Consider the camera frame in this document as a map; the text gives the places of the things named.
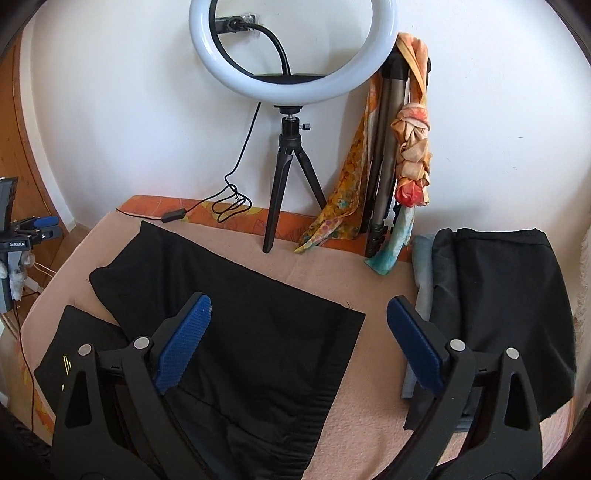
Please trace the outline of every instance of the white wall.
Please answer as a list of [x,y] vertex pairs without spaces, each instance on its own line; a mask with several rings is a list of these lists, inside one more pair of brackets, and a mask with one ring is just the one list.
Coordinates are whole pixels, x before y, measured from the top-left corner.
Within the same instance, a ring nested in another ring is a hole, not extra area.
[[[255,103],[194,53],[190,0],[50,0],[31,39],[31,94],[48,164],[74,218],[94,225],[133,194],[205,197],[223,184]],[[591,68],[543,0],[400,0],[401,29],[429,45],[432,204],[417,232],[545,230],[571,290],[591,207]],[[225,0],[280,37],[296,72],[351,58],[370,0]],[[265,38],[225,39],[245,67],[277,71]],[[365,101],[306,107],[305,147],[328,193]],[[269,199],[280,116],[265,105],[233,177]],[[297,165],[284,209],[316,213]]]

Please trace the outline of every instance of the tripod leg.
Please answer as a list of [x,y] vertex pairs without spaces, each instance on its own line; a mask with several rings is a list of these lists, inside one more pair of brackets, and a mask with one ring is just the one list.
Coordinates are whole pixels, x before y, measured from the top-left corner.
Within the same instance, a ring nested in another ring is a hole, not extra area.
[[304,149],[301,147],[296,148],[294,153],[300,162],[301,169],[304,170],[304,175],[306,175],[306,180],[308,180],[308,183],[312,188],[312,192],[318,201],[318,205],[320,205],[320,208],[323,209],[326,207],[326,199],[324,198],[324,192],[322,191],[320,182],[316,177],[316,173],[314,173],[314,168],[312,167],[310,158],[308,155],[306,155],[306,152],[304,152]]
[[287,174],[290,172],[291,155],[290,148],[280,148],[277,153],[277,166],[275,167],[275,179],[273,179],[273,188],[271,190],[271,203],[269,204],[269,215],[267,217],[267,229],[265,230],[265,240],[262,250],[266,254],[273,248],[275,241],[275,231],[281,212],[285,184],[287,183]]

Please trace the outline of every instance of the black fabric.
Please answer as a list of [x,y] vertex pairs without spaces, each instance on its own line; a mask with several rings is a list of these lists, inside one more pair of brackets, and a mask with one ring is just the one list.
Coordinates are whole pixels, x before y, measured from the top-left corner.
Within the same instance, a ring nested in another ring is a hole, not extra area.
[[35,378],[53,411],[57,411],[61,388],[66,382],[66,363],[77,355],[80,345],[90,343],[97,351],[114,350],[129,345],[121,328],[89,315],[71,305],[64,309],[57,332]]
[[362,313],[146,222],[90,282],[130,340],[154,333],[195,291],[207,294],[212,321],[166,395],[172,411],[222,480],[302,477]]
[[51,447],[0,404],[0,477],[55,480]]
[[[573,319],[560,266],[544,233],[443,230],[433,244],[433,281],[430,320],[448,339],[460,338],[474,351],[517,348],[540,420],[572,398]],[[459,430],[470,424],[479,395],[479,389],[470,395]],[[429,392],[415,389],[405,428],[417,428],[432,400]]]

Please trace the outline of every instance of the beige blanket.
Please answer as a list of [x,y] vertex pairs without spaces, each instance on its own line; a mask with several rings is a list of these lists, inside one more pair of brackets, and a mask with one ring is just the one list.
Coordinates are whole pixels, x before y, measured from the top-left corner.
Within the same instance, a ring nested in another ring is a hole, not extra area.
[[[96,298],[88,276],[121,252],[139,232],[139,224],[140,220],[120,213],[108,214],[35,302],[22,328],[24,352],[31,369],[39,366],[66,305],[115,323]],[[294,244],[276,240],[272,252],[265,255],[259,236],[184,222],[163,227],[252,270],[366,314],[305,478],[366,480],[389,464],[411,432],[402,429],[407,404],[400,399],[400,391],[406,361],[388,329],[385,311],[388,301],[396,295],[415,300],[411,264],[399,262],[390,275],[383,277],[369,269],[362,257],[348,252],[314,248],[306,255],[295,255]],[[561,445],[565,418],[561,414],[544,422],[546,458]],[[463,436],[455,436],[442,460],[457,454],[462,440]]]

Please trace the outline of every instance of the blue gripper pad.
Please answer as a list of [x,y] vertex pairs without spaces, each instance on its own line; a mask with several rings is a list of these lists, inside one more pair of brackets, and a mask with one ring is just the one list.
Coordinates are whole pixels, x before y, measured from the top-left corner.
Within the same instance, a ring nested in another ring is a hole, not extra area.
[[33,223],[35,228],[47,228],[49,226],[59,225],[60,219],[58,217],[41,217],[35,219]]
[[398,297],[392,299],[388,304],[387,317],[388,326],[413,369],[418,382],[434,395],[439,395],[445,388],[441,376],[443,359]]
[[212,302],[202,295],[160,353],[154,385],[161,395],[181,381],[211,318]]

